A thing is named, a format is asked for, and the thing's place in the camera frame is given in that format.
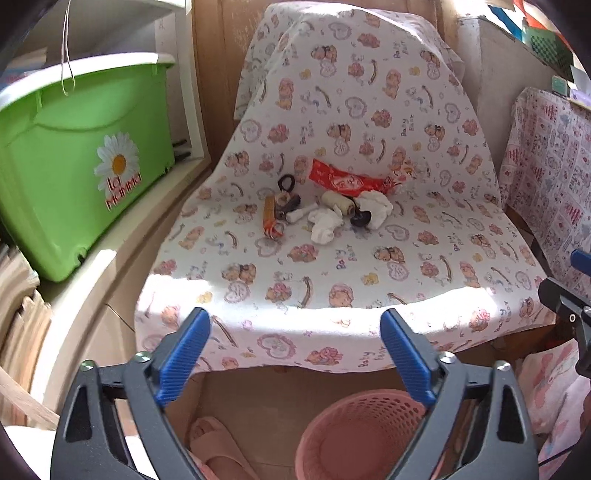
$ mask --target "green plastic storage box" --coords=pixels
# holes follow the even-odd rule
[[[169,55],[49,67],[0,92],[0,219],[43,278],[64,280],[109,225],[174,164]]]

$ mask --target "daisy sticker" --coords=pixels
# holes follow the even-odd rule
[[[95,168],[100,177],[98,189],[105,192],[105,205],[111,210],[142,181],[139,152],[129,134],[105,135],[105,146],[96,149],[102,163]]]

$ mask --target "wall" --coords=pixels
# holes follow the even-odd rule
[[[523,43],[482,18],[461,18],[457,53],[466,64],[462,85],[472,102],[499,172],[511,132],[511,109],[526,87],[549,90],[554,70]]]

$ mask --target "wire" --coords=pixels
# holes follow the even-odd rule
[[[547,458],[546,460],[543,460],[542,462],[538,463],[538,466],[543,466],[546,463],[550,463],[552,460],[556,460],[558,457],[562,457],[565,453],[569,453],[576,445],[577,444],[575,443],[574,445],[571,445],[570,447],[562,450],[562,452],[557,453],[556,455],[553,455],[550,458]]]
[[[64,15],[64,28],[61,31],[61,91],[64,92],[65,96],[68,96],[66,87],[64,86],[64,53],[66,54],[66,61],[68,68],[70,69],[70,76],[72,77],[72,92],[76,88],[76,78],[72,72],[72,66],[70,64],[70,50],[69,50],[69,39],[68,32],[70,30],[70,5],[72,0],[68,0],[68,6],[66,7],[66,14]]]

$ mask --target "white cloth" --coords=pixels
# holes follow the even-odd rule
[[[391,367],[379,318],[392,306],[451,351],[552,322],[536,293],[544,271],[496,205],[490,152],[452,57],[415,15],[270,5],[242,71],[244,116],[140,295],[139,349],[197,306],[212,318],[198,371]],[[278,242],[263,235],[264,199],[282,175],[295,176],[302,205],[324,192],[309,179],[314,157],[348,172],[349,185],[355,174],[390,177],[394,210],[378,230],[345,222],[328,245],[313,244],[304,222]]]
[[[371,220],[367,225],[367,228],[370,230],[380,228],[394,209],[394,206],[390,203],[386,195],[376,190],[361,192],[356,202],[359,210],[371,212]]]
[[[321,208],[310,212],[308,221],[312,222],[312,241],[326,245],[335,238],[335,228],[343,225],[343,213],[337,206],[333,210]]]

